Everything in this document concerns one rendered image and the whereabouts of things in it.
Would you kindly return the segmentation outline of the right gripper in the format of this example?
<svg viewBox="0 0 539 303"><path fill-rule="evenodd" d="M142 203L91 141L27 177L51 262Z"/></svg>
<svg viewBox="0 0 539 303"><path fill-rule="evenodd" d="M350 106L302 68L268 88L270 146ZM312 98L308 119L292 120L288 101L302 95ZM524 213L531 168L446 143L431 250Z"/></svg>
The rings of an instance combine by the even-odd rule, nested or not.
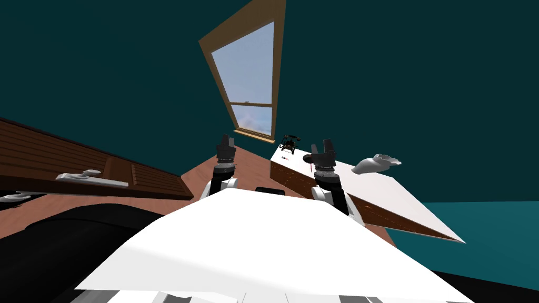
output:
<svg viewBox="0 0 539 303"><path fill-rule="evenodd" d="M331 139L323 140L324 152L318 153L316 144L311 145L311 154L303 156L303 161L316 167L335 167L335 150Z"/></svg>

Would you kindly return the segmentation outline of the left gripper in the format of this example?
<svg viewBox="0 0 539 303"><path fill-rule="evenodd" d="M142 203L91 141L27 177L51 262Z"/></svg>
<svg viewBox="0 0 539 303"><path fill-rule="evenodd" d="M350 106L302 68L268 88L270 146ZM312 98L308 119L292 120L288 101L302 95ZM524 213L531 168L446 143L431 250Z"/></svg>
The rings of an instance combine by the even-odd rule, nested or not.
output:
<svg viewBox="0 0 539 303"><path fill-rule="evenodd" d="M236 148L234 146L234 138L229 137L228 134L224 134L222 136L221 145L216 146L216 157L219 160L233 160L236 152Z"/></svg>

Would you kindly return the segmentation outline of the black old telephone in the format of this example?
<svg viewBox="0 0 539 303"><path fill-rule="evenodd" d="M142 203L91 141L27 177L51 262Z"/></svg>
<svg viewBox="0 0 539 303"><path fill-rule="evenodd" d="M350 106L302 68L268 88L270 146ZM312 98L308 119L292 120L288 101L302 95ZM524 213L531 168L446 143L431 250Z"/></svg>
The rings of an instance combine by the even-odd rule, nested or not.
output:
<svg viewBox="0 0 539 303"><path fill-rule="evenodd" d="M301 140L300 137L294 136L294 135L284 135L279 148L281 151L288 149L291 151L292 154L294 154L295 149L297 147L297 142Z"/></svg>

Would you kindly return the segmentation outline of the white lumpy object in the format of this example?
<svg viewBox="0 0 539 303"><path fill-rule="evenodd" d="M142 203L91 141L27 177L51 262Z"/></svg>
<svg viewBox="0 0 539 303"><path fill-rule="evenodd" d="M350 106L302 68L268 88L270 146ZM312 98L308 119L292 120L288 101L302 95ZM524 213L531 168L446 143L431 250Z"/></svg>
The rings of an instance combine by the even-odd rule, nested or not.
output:
<svg viewBox="0 0 539 303"><path fill-rule="evenodd" d="M384 154L376 154L372 158L364 158L351 171L357 175L366 173L379 173L388 170L391 166L401 165L397 158Z"/></svg>

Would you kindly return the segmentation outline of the white-topped brown desk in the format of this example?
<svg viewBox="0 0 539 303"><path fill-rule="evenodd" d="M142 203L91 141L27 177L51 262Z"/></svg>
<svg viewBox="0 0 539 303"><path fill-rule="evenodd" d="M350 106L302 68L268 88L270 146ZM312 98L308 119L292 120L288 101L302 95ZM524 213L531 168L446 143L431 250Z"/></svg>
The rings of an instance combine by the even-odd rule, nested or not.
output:
<svg viewBox="0 0 539 303"><path fill-rule="evenodd" d="M299 195L312 199L316 186L314 166L306 163L306 153L297 149L277 149L271 158L270 178ZM357 175L353 167L337 162L335 172L350 196L363 222L408 233L462 242L462 239L425 205L392 177L379 173Z"/></svg>

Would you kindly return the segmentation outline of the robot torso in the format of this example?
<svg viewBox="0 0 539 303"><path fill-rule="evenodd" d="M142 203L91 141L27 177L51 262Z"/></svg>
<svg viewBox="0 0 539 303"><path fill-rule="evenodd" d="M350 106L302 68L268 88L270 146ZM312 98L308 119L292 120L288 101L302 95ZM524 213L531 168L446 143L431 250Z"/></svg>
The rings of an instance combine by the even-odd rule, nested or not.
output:
<svg viewBox="0 0 539 303"><path fill-rule="evenodd" d="M79 289L473 303L327 202L232 188L152 222Z"/></svg>

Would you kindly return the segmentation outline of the white curved fixture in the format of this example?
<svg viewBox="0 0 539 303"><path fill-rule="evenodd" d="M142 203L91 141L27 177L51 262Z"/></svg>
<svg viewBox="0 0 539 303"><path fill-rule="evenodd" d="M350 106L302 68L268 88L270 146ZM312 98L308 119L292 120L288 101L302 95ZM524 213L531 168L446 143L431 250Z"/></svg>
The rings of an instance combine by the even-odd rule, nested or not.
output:
<svg viewBox="0 0 539 303"><path fill-rule="evenodd" d="M124 181L117 181L111 179L97 178L96 175L99 175L101 172L98 170L85 170L80 174L72 173L63 173L58 175L55 180L65 181L71 183L87 184L87 185L99 185L115 188L127 188L129 183Z"/></svg>
<svg viewBox="0 0 539 303"><path fill-rule="evenodd" d="M17 191L15 194L0 197L0 203L18 203L30 199L35 195L44 195L44 193Z"/></svg>

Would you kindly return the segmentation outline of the brown slatted wooden cabinet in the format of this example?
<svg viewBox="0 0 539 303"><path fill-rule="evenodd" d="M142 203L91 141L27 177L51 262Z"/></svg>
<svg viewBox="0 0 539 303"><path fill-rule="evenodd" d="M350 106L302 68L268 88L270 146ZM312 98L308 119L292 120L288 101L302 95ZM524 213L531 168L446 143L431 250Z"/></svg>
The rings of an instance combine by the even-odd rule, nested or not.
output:
<svg viewBox="0 0 539 303"><path fill-rule="evenodd" d="M127 188L58 181L63 173L98 170ZM0 117L0 190L48 194L190 200L180 176Z"/></svg>

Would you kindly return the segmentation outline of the window with wooden frame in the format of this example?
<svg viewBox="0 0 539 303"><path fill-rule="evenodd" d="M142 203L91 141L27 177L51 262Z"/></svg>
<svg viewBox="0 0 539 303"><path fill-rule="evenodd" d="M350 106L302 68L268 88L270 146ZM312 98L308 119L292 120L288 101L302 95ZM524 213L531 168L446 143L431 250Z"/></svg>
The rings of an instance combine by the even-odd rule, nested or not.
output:
<svg viewBox="0 0 539 303"><path fill-rule="evenodd" d="M235 132L275 142L286 0L251 0L199 40Z"/></svg>

